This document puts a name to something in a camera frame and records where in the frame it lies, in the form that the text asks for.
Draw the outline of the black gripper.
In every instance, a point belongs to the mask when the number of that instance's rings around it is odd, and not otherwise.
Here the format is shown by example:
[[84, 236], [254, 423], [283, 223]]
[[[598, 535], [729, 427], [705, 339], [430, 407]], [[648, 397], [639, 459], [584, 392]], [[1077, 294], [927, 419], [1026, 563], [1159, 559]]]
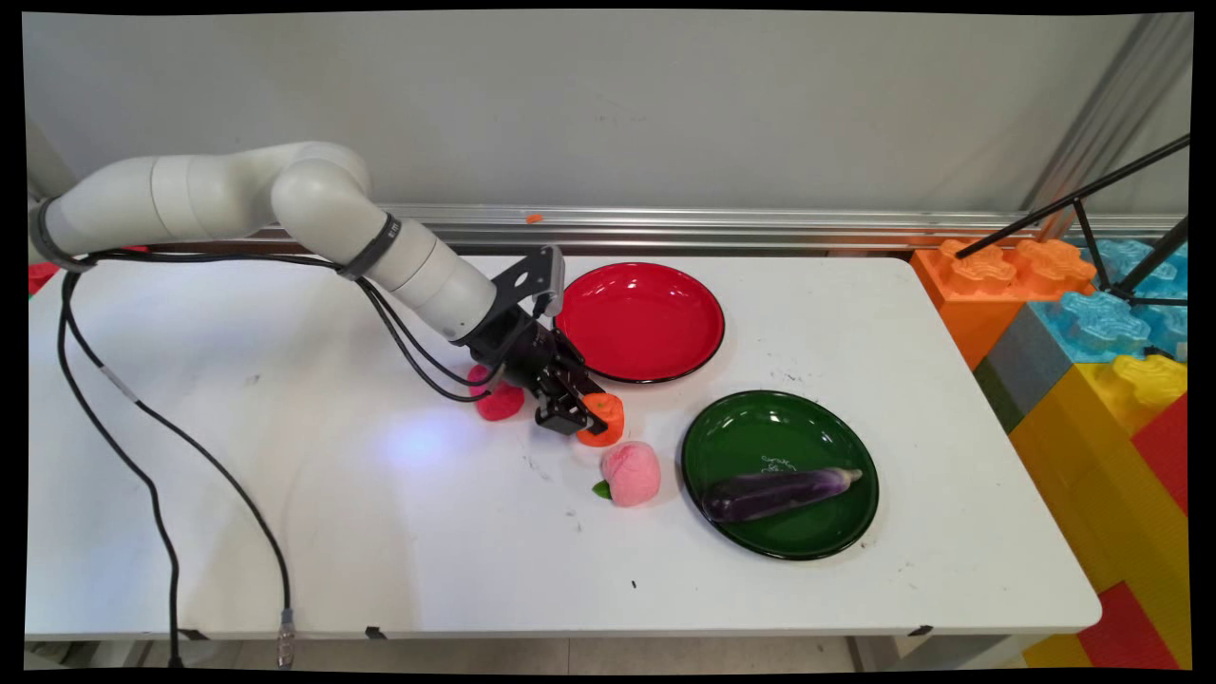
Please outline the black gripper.
[[535, 424], [559, 434], [589, 431], [597, 416], [582, 397], [604, 393], [581, 357], [563, 333], [544, 326], [520, 305], [503, 305], [486, 313], [472, 331], [457, 338], [483, 368], [489, 369], [486, 392], [511, 385], [537, 393]]

